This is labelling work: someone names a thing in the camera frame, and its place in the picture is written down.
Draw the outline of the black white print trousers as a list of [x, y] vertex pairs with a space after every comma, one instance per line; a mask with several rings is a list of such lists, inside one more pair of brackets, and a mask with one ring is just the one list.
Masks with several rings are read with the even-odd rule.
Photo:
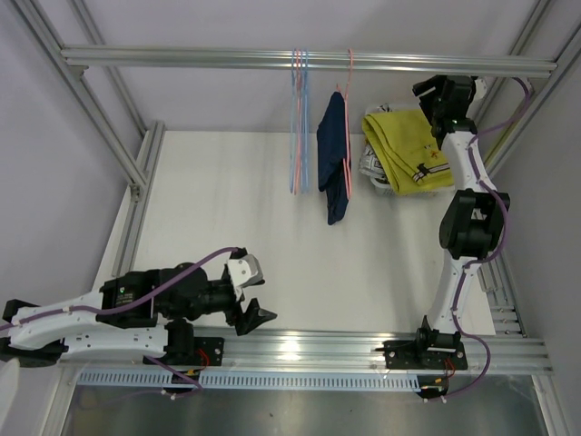
[[[377, 106], [369, 106], [365, 115], [388, 113], [390, 111], [389, 104], [384, 103]], [[388, 183], [387, 175], [367, 137], [364, 138], [364, 148], [359, 158], [359, 171], [371, 179], [378, 180], [380, 183]]]

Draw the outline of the pink hanger of navy trousers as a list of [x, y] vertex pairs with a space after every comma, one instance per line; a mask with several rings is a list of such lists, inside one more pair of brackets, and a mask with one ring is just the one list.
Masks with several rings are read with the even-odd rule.
[[348, 49], [349, 54], [349, 75], [347, 83], [344, 87], [339, 84], [336, 85], [336, 91], [341, 94], [344, 102], [344, 129], [345, 129], [345, 150], [346, 155], [343, 159], [344, 181], [346, 187], [346, 195], [349, 200], [352, 195], [352, 174], [351, 174], [351, 143], [350, 143], [350, 115], [349, 115], [349, 91], [353, 72], [354, 56], [351, 48]]

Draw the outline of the blue hanger of print trousers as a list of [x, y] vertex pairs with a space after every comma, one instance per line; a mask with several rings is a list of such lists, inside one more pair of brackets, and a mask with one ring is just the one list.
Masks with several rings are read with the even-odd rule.
[[308, 165], [308, 189], [307, 192], [310, 190], [310, 109], [309, 109], [309, 52], [307, 50], [304, 51], [307, 55], [306, 61], [306, 93], [305, 93], [305, 106], [307, 109], [307, 150], [308, 150], [308, 158], [307, 158], [307, 165]]

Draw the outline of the navy blue trousers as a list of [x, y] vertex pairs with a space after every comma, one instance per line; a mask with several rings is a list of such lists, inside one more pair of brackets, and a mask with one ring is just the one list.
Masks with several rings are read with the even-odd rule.
[[316, 137], [318, 189], [326, 195], [327, 224], [333, 225], [344, 218], [349, 204], [345, 100], [339, 91], [330, 96]]

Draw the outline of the blue hanger of olive trousers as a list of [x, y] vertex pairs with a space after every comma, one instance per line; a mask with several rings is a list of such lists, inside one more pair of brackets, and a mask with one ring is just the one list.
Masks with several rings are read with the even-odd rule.
[[299, 167], [300, 167], [300, 192], [306, 193], [308, 189], [308, 150], [307, 150], [307, 109], [305, 106], [306, 93], [306, 61], [307, 55], [300, 51], [300, 70], [298, 72], [298, 103], [299, 103]]

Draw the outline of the blue hanger of yellow trousers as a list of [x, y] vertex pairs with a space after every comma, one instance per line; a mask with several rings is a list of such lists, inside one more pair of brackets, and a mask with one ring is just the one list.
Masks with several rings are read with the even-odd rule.
[[296, 167], [296, 104], [297, 104], [297, 76], [296, 76], [296, 49], [292, 50], [291, 74], [291, 104], [290, 104], [290, 193], [295, 194], [295, 167]]

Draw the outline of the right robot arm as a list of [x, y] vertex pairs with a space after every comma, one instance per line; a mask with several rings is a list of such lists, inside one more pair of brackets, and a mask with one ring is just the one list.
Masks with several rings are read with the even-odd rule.
[[412, 88], [455, 186], [438, 231], [444, 265], [437, 294], [413, 345], [414, 359], [424, 367], [459, 350], [465, 296], [480, 265], [499, 254], [507, 229], [509, 196], [491, 182], [478, 149], [478, 129], [468, 117], [477, 90], [475, 78], [458, 75], [435, 75]]

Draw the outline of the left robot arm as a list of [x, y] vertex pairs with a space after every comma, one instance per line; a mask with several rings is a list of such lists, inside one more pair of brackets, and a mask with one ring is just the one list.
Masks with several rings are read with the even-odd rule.
[[244, 295], [263, 283], [254, 255], [226, 247], [196, 263], [128, 272], [65, 302], [13, 299], [2, 315], [1, 359], [25, 368], [81, 360], [219, 366], [222, 339], [197, 336], [193, 322], [221, 313], [242, 336], [275, 320]]

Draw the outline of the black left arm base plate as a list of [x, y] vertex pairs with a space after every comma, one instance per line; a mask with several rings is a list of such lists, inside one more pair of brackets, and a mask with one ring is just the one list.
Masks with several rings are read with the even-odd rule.
[[155, 360], [169, 366], [221, 367], [224, 345], [222, 337], [173, 335]]

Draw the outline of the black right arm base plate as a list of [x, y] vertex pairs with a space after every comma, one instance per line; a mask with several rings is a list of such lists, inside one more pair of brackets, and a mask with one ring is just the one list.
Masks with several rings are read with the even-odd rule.
[[466, 371], [468, 360], [461, 343], [458, 351], [421, 351], [415, 341], [384, 341], [376, 349], [384, 356], [386, 367], [390, 370], [430, 370], [444, 371], [455, 369]]

